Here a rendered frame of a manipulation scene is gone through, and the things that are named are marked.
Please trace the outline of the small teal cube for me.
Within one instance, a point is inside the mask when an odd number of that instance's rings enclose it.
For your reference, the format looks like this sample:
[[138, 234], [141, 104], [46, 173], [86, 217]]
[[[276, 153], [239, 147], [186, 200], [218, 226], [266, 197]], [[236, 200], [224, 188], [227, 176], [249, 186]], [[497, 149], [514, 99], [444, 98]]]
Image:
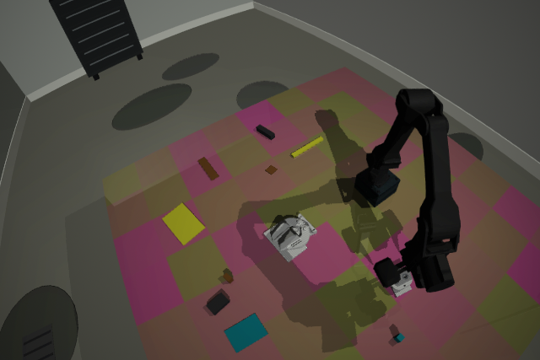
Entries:
[[397, 343], [401, 342], [403, 339], [405, 338], [405, 336], [401, 333], [397, 334], [394, 338], [395, 341], [397, 341]]

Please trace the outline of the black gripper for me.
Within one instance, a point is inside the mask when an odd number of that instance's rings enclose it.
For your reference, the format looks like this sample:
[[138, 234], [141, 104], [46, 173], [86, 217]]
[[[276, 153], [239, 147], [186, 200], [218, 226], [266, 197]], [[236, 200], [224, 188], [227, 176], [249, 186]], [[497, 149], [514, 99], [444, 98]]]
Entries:
[[417, 262], [416, 265], [419, 265], [419, 262], [422, 259], [418, 258], [411, 251], [410, 242], [411, 242], [411, 239], [404, 244], [406, 247], [400, 250], [400, 254], [402, 255], [402, 262], [399, 262], [398, 264], [394, 265], [392, 263], [393, 262], [392, 259], [387, 257], [383, 260], [377, 261], [374, 264], [373, 269], [375, 273], [377, 274], [377, 276], [379, 277], [378, 279], [381, 281], [383, 287], [390, 287], [391, 285], [394, 285], [395, 283], [399, 282], [401, 280], [400, 274], [405, 272], [406, 266], [411, 264], [413, 261]]

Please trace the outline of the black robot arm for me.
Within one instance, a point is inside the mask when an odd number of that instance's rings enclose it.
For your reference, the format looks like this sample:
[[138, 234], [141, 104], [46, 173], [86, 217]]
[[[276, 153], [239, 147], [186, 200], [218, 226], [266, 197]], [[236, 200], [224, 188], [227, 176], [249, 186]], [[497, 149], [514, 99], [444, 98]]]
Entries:
[[[430, 89], [400, 89], [395, 104], [398, 115], [385, 141], [366, 154], [370, 171], [364, 178], [381, 188], [391, 177], [388, 170], [399, 168], [402, 146], [413, 129], [418, 130], [424, 151], [426, 197], [410, 249], [422, 260], [419, 265], [413, 261], [406, 271], [412, 272], [417, 288], [437, 292], [455, 283], [447, 256], [457, 251], [461, 229], [459, 206], [451, 194], [449, 122], [442, 102]], [[443, 239], [450, 241], [442, 243]]]

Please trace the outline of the yellow flat rectangular plate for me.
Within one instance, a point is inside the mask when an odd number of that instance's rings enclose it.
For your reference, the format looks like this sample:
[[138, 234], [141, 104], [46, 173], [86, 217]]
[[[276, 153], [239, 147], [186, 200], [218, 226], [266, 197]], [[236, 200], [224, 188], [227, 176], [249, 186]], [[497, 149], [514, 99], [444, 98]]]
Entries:
[[166, 214], [163, 221], [182, 244], [187, 244], [205, 229], [183, 202], [169, 214]]

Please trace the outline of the yellow flat bar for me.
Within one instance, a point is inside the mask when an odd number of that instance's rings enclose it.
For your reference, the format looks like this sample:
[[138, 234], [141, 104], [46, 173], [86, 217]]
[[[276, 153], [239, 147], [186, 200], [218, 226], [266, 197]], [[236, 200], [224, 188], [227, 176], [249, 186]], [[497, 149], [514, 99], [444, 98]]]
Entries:
[[313, 140], [312, 142], [308, 143], [307, 145], [305, 145], [304, 147], [300, 148], [299, 150], [295, 151], [294, 153], [291, 153], [291, 156], [293, 158], [297, 157], [298, 155], [302, 154], [303, 152], [305, 152], [306, 150], [312, 148], [314, 145], [316, 145], [317, 143], [321, 142], [323, 140], [323, 137], [318, 137], [317, 139]]

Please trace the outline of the teal flat rectangular plate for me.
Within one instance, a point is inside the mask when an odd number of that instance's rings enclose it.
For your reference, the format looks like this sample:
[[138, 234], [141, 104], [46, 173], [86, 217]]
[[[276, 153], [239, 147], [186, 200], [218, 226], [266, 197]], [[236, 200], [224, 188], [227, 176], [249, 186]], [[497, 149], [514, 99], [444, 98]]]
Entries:
[[267, 336], [267, 330], [256, 314], [247, 317], [224, 332], [236, 353]]

